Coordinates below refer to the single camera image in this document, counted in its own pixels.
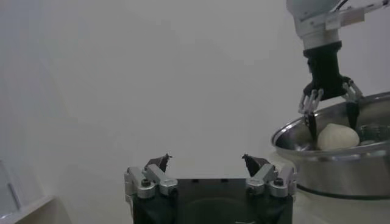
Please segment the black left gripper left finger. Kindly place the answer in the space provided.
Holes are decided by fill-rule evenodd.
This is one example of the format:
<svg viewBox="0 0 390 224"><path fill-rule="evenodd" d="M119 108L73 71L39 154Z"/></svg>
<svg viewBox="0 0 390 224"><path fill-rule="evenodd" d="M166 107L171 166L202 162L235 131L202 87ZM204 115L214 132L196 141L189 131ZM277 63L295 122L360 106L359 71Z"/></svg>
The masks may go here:
<svg viewBox="0 0 390 224"><path fill-rule="evenodd" d="M179 182L165 173L171 158L172 156L165 154L150 159L142 169L136 166L128 167L124 172L125 199L131 200L134 196L150 199L157 193L174 197L178 192Z"/></svg>

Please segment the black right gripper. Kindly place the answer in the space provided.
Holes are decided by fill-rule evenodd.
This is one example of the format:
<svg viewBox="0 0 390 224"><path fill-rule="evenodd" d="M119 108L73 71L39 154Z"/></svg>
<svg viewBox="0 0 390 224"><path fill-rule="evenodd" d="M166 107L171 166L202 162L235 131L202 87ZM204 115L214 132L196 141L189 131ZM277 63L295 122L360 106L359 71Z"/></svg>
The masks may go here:
<svg viewBox="0 0 390 224"><path fill-rule="evenodd" d="M342 96L346 101L349 126L356 129L360 115L359 102L363 93L355 82L339 72L338 51L342 41L326 44L303 51L312 76L312 81L303 89L298 112L303 115L304 123L312 140L317 140L315 111L319 102Z"/></svg>

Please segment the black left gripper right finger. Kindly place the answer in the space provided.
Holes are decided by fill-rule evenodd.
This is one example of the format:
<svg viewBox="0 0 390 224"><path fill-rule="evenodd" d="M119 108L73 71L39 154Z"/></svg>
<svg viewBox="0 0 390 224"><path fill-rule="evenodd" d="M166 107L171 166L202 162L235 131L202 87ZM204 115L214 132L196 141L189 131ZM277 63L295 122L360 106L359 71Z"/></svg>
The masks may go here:
<svg viewBox="0 0 390 224"><path fill-rule="evenodd" d="M284 165L278 170L264 158L244 154L250 177L246 178L246 192L251 196L263 195L266 191L272 197L286 198L296 194L296 170L292 165Z"/></svg>

